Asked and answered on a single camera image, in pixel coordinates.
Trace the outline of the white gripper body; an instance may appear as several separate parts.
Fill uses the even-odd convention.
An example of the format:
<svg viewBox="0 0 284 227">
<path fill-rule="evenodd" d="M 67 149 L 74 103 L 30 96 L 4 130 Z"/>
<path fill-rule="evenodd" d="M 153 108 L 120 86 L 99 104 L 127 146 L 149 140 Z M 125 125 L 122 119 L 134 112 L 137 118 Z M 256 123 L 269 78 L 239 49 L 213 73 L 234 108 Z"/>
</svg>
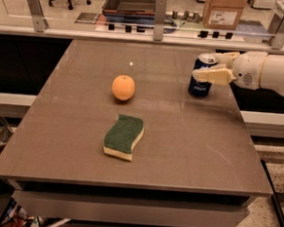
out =
<svg viewBox="0 0 284 227">
<path fill-rule="evenodd" d="M 241 89 L 257 90 L 267 56 L 265 52 L 247 52 L 237 56 L 231 68 L 234 83 Z"/>
</svg>

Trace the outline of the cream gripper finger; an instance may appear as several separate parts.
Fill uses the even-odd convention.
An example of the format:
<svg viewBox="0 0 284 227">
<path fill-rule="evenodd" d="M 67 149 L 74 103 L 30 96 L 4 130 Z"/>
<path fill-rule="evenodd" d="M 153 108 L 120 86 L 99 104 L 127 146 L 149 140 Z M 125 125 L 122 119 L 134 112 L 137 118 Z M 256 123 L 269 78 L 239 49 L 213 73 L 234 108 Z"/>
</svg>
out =
<svg viewBox="0 0 284 227">
<path fill-rule="evenodd" d="M 213 83 L 214 85 L 228 85 L 235 80 L 232 72 L 224 68 L 201 68 L 193 71 L 193 76 L 201 83 Z"/>
<path fill-rule="evenodd" d="M 240 52 L 226 52 L 226 53 L 216 53 L 214 56 L 218 60 L 219 64 L 224 64 L 228 69 L 233 67 L 234 60 L 241 55 Z"/>
</svg>

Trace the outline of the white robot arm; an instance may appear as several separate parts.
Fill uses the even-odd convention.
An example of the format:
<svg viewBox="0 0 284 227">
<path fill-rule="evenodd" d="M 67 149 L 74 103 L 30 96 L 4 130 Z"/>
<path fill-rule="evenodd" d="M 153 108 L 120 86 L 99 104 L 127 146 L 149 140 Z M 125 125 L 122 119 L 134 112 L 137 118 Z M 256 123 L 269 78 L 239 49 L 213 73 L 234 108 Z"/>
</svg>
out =
<svg viewBox="0 0 284 227">
<path fill-rule="evenodd" d="M 228 85 L 235 83 L 241 89 L 268 89 L 284 97 L 284 55 L 267 52 L 203 54 L 203 58 L 215 59 L 210 67 L 193 70 L 200 83 Z"/>
</svg>

